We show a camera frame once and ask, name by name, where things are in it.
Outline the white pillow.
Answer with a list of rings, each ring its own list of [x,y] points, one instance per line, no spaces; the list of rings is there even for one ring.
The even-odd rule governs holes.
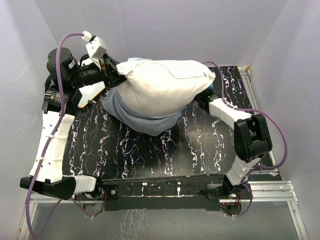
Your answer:
[[[165,116],[181,110],[207,89],[216,75],[195,60],[133,60],[121,62],[117,86],[124,104],[146,116]]]

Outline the blue fish print pillowcase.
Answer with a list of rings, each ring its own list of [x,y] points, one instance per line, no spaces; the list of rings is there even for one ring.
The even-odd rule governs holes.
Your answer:
[[[136,113],[128,108],[120,94],[117,86],[111,88],[105,99],[102,101],[104,109],[113,117],[128,125],[136,132],[145,133],[150,136],[157,136],[172,128],[182,116],[185,106],[173,113],[161,116],[148,116]]]

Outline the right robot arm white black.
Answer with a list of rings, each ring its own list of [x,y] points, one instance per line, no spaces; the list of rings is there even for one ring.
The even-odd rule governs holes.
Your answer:
[[[194,100],[207,113],[233,129],[235,150],[235,160],[221,185],[208,184],[200,192],[208,198],[226,196],[233,199],[246,187],[248,176],[260,159],[273,148],[267,121],[262,114],[241,111],[209,90],[197,94]]]

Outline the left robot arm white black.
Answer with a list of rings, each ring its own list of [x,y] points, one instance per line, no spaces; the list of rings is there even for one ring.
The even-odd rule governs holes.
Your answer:
[[[42,103],[42,131],[34,165],[28,176],[22,177],[19,186],[38,194],[69,200],[78,194],[87,194],[97,200],[103,195],[101,180],[93,175],[63,175],[63,157],[69,130],[74,122],[83,94],[80,89],[103,83],[115,87],[126,78],[120,76],[116,65],[106,52],[97,63],[88,54],[76,61],[71,51],[63,47],[60,52],[60,74],[63,91],[59,90],[56,70],[57,50],[47,56],[49,72],[45,81]]]

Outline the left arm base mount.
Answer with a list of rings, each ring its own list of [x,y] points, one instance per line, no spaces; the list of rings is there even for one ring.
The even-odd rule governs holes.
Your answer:
[[[101,214],[106,207],[107,201],[117,201],[119,198],[119,186],[115,184],[103,184],[100,186],[96,186],[93,192],[85,192],[82,195],[86,199],[90,201],[101,201],[100,210],[96,213],[89,212],[86,210],[86,207],[94,207],[96,204],[83,203],[80,205],[79,201],[77,201],[74,197],[71,198],[71,201],[84,212],[86,217],[89,217],[91,220],[96,218],[99,214]]]

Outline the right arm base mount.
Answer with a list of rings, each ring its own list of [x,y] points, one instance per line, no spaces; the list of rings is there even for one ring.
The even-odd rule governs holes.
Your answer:
[[[228,209],[223,208],[227,217],[236,219],[246,214],[252,206],[253,191],[247,181],[241,181],[240,184],[232,185],[228,179],[224,179],[221,185],[214,186],[213,183],[208,184],[205,189],[198,192],[200,196],[205,196],[208,200],[221,200],[222,198],[231,199],[231,195],[235,195],[235,201],[230,206],[238,206],[243,193],[247,192],[249,196],[249,203],[245,210],[241,210],[239,213],[231,213]]]

